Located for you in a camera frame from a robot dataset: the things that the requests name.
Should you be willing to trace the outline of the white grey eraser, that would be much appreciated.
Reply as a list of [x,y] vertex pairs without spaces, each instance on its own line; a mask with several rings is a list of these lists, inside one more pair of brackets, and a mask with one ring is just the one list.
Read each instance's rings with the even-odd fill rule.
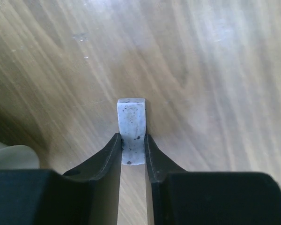
[[146,100],[144,98],[120,98],[117,102],[117,114],[122,139],[122,164],[144,164]]

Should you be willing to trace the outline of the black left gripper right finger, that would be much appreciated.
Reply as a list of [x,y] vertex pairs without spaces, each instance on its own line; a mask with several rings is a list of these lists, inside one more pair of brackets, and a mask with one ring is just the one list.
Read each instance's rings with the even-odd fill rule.
[[150,225],[281,225],[281,189],[262,172],[188,172],[145,136]]

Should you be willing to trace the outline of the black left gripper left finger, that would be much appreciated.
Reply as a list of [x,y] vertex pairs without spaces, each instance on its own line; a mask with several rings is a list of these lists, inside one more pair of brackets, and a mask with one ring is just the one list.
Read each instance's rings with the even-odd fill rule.
[[0,170],[0,225],[114,225],[118,221],[121,135],[59,174]]

